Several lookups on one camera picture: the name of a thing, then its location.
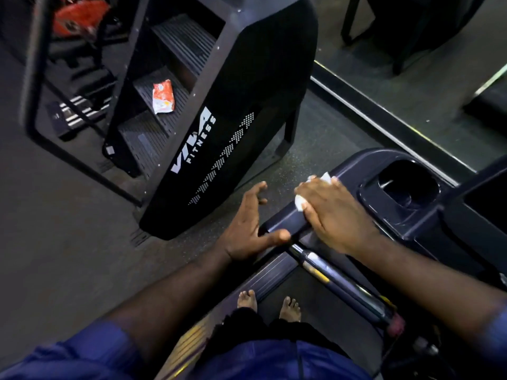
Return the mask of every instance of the black shorts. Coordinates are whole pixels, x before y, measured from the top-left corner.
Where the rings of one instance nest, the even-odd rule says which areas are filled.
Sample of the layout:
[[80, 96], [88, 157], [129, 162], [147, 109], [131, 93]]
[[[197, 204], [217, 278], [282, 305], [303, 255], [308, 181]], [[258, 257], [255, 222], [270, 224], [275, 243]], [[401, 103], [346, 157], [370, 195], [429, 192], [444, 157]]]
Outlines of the black shorts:
[[208, 361], [213, 356], [220, 355], [238, 344], [251, 340], [291, 340], [305, 341], [335, 351], [348, 358], [348, 355], [338, 345], [329, 341], [308, 323], [289, 323], [276, 319], [267, 326], [252, 309], [242, 307], [236, 309], [224, 322], [217, 325], [209, 338], [196, 366]]

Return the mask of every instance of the left hand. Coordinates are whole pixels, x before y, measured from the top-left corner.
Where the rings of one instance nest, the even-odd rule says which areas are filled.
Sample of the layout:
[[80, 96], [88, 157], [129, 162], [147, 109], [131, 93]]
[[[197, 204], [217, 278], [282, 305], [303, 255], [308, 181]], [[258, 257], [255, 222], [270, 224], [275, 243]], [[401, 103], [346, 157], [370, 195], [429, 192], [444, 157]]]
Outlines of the left hand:
[[268, 184], [263, 181], [245, 192], [238, 213], [217, 240], [217, 246], [224, 249], [232, 260], [246, 260], [269, 247], [290, 240], [288, 230], [277, 230], [262, 237], [258, 236], [259, 204], [268, 202], [265, 198], [259, 198], [258, 194], [267, 187]]

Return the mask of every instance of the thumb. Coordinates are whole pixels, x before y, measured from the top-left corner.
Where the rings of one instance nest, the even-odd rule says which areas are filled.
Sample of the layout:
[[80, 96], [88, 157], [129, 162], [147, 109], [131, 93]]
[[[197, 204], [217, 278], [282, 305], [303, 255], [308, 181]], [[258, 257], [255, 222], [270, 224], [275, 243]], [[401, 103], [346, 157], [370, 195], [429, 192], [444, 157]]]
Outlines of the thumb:
[[276, 230], [273, 233], [258, 237], [256, 240], [256, 249], [262, 251], [264, 249], [285, 244], [290, 240], [288, 230]]
[[312, 226], [312, 228], [317, 232], [323, 232], [324, 227], [322, 226], [320, 218], [318, 217], [317, 212], [315, 211], [313, 206], [307, 202], [301, 204], [301, 208], [303, 208], [303, 213], [308, 222], [310, 223], [310, 225]]

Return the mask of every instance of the cup holder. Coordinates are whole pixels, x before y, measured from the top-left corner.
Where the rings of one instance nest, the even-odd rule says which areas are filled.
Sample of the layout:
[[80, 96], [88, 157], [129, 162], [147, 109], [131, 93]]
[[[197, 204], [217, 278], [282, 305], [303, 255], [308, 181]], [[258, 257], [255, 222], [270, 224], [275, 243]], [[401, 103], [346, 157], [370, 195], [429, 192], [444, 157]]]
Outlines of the cup holder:
[[398, 205], [417, 210], [427, 207], [440, 193], [440, 186], [426, 168], [398, 160], [378, 176], [380, 188]]

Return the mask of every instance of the orange snack wrapper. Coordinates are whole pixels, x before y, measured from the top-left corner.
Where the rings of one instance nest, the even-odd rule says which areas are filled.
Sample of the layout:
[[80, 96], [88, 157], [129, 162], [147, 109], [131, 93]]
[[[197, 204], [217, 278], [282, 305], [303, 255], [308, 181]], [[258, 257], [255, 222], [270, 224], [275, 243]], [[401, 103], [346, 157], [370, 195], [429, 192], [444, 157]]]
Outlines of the orange snack wrapper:
[[172, 93], [171, 80], [153, 84], [153, 111], [155, 114], [174, 111], [174, 94]]

